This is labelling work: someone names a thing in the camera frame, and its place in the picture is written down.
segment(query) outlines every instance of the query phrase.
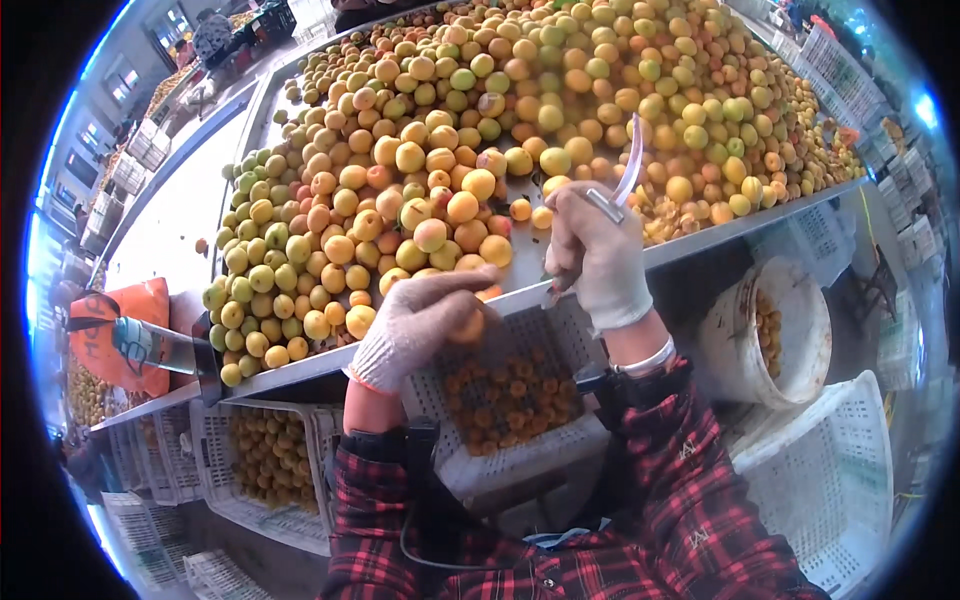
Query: wall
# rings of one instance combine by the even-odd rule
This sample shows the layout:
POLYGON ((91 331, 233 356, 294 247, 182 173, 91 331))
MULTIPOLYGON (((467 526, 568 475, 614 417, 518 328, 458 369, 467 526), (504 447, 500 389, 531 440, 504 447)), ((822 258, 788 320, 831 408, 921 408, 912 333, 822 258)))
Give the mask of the wall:
MULTIPOLYGON (((72 150, 92 161, 90 153, 77 139, 77 133, 85 130, 91 122, 102 130, 98 151, 104 152, 113 144, 113 128, 126 118, 134 102, 138 98, 145 98, 144 104, 149 102, 156 86, 171 75, 171 69, 144 33, 142 23, 172 6, 172 0, 135 0, 104 40, 85 78, 77 84, 77 98, 63 122, 60 139, 56 140, 46 182, 51 193, 60 182, 77 196, 78 201, 90 202, 93 190, 73 177, 63 166, 64 162, 72 150), (130 61, 139 78, 133 93, 122 104, 117 103, 103 86, 104 77, 119 54, 130 61)), ((99 172, 103 174, 104 168, 101 167, 99 172)))

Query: person's left hand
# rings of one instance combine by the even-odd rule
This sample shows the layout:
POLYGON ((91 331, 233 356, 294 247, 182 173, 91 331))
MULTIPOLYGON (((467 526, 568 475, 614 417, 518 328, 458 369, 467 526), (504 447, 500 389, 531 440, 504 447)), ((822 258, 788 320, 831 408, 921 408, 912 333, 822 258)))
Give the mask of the person's left hand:
POLYGON ((404 377, 425 365, 447 335, 483 306, 473 293, 494 285, 498 276, 496 267, 484 265, 395 283, 353 355, 353 377, 384 396, 397 394, 404 377))

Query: white work glove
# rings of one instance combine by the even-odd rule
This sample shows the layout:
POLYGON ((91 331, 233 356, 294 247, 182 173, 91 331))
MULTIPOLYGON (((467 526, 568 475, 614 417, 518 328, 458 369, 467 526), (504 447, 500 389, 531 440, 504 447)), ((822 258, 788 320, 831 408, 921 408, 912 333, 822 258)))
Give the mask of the white work glove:
POLYGON ((447 334, 483 309, 473 293, 494 285, 498 276, 496 267, 484 265, 395 283, 353 355, 353 378, 380 394, 399 392, 403 379, 429 362, 447 334))
POLYGON ((615 225, 587 200, 590 188, 612 194, 595 181, 573 181, 546 199, 555 217, 545 267, 553 276, 580 272, 577 301, 603 331, 636 323, 654 301, 643 270, 643 225, 631 210, 615 225))

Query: shirt sleeve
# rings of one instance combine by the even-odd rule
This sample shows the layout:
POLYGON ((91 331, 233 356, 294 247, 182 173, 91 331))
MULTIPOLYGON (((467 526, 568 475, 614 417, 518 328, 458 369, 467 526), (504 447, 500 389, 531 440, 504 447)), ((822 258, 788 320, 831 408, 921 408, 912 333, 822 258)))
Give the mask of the shirt sleeve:
POLYGON ((622 421, 642 507, 639 533, 654 550, 655 569, 693 598, 828 600, 806 580, 786 538, 760 522, 684 367, 679 392, 647 410, 627 408, 622 421))
POLYGON ((410 508, 400 464, 360 458, 343 448, 335 457, 337 510, 323 599, 414 598, 415 566, 400 551, 410 508))
POLYGON ((375 0, 331 0, 330 4, 336 11, 360 11, 376 4, 375 0))

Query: white plastic crate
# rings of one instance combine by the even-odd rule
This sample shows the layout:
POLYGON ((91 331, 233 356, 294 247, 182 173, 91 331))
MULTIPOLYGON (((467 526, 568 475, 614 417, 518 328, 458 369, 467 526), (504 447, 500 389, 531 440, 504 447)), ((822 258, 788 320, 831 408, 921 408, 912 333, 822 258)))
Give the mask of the white plastic crate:
POLYGON ((203 497, 200 485, 200 473, 197 461, 180 445, 180 434, 187 437, 190 431, 190 409, 186 406, 174 406, 154 413, 157 437, 161 441, 160 452, 169 467, 168 478, 173 486, 178 504, 199 500, 203 497))
POLYGON ((220 402, 210 408, 194 400, 190 403, 190 415, 194 455, 201 475, 204 499, 210 510, 272 540, 330 556, 332 494, 324 480, 324 453, 329 449, 329 437, 338 433, 331 412, 310 404, 239 398, 229 404, 220 402), (242 406, 289 411, 300 416, 304 423, 307 458, 320 507, 317 515, 294 504, 273 510, 243 493, 232 469, 237 457, 229 438, 229 418, 239 414, 242 406))
POLYGON ((190 433, 189 411, 174 406, 136 422, 140 461, 157 504, 176 506, 201 497, 197 463, 180 447, 180 433, 190 433), (155 435, 148 435, 153 429, 155 435))
POLYGON ((797 75, 810 81, 810 89, 817 95, 822 113, 832 116, 837 123, 844 127, 858 131, 862 129, 860 119, 856 118, 844 100, 833 89, 833 86, 817 72, 816 68, 804 58, 803 54, 796 57, 790 66, 797 75))
POLYGON ((170 137, 151 119, 144 119, 133 134, 126 151, 145 168, 155 172, 170 152, 170 137))
POLYGON ((116 466, 120 485, 124 490, 137 490, 145 485, 141 473, 137 452, 134 449, 136 438, 131 437, 128 423, 120 423, 107 428, 110 437, 110 449, 113 454, 113 464, 116 466))
POLYGON ((144 430, 145 426, 153 427, 156 431, 153 415, 142 417, 135 422, 134 427, 136 445, 140 452, 140 464, 143 466, 143 472, 147 478, 146 484, 150 488, 154 502, 166 506, 176 506, 179 502, 167 475, 168 467, 163 462, 159 436, 147 434, 144 430))
POLYGON ((893 178, 885 178, 877 184, 876 188, 879 190, 880 198, 883 199, 887 212, 890 214, 890 221, 893 223, 894 229, 903 231, 910 227, 913 224, 910 218, 912 211, 907 208, 893 178))
POLYGON ((916 148, 911 148, 903 157, 906 163, 907 172, 917 189, 917 195, 922 196, 931 187, 933 187, 933 178, 926 168, 926 162, 916 148))
POLYGON ((183 557, 186 581, 201 600, 272 600, 223 550, 183 557))
POLYGON ((133 493, 103 492, 103 498, 110 521, 133 553, 137 573, 147 587, 160 590, 185 581, 182 557, 196 549, 186 540, 177 510, 133 493))
POLYGON ((853 118, 863 122, 886 98, 873 79, 823 28, 814 27, 801 55, 836 90, 853 118))
POLYGON ((926 215, 921 215, 914 223, 897 234, 903 266, 914 269, 937 253, 936 237, 926 215))
POLYGON ((909 291, 897 292, 894 302, 897 318, 880 316, 876 371, 885 390, 911 390, 920 375, 920 321, 909 291))
POLYGON ((773 43, 771 43, 770 46, 788 65, 792 66, 794 61, 800 56, 800 46, 783 32, 774 33, 773 43))
MULTIPOLYGON (((506 317, 503 326, 488 330, 483 347, 471 356, 477 358, 481 367, 493 369, 503 366, 509 355, 530 356, 532 348, 539 347, 546 354, 549 370, 568 370, 573 374, 589 361, 600 365, 607 362, 600 342, 590 338, 588 331, 589 317, 573 298, 566 298, 546 311, 532 308, 506 317)), ((456 372, 467 358, 465 350, 450 348, 414 373, 401 392, 409 417, 426 415, 440 423, 435 468, 456 497, 466 499, 501 490, 603 452, 607 447, 609 432, 587 412, 527 444, 501 448, 492 456, 470 456, 444 401, 444 374, 456 372)), ((476 383, 465 387, 462 396, 467 395, 483 397, 476 383)))
POLYGON ((855 222, 844 224, 828 203, 819 203, 747 236, 754 261, 774 256, 800 261, 821 287, 829 287, 850 266, 855 222))
POLYGON ((124 152, 117 160, 111 177, 117 187, 135 196, 147 180, 147 170, 133 156, 124 152))
POLYGON ((757 408, 741 423, 749 435, 726 438, 733 467, 807 579, 842 598, 883 556, 893 519, 893 457, 876 377, 864 371, 826 386, 804 408, 757 408))

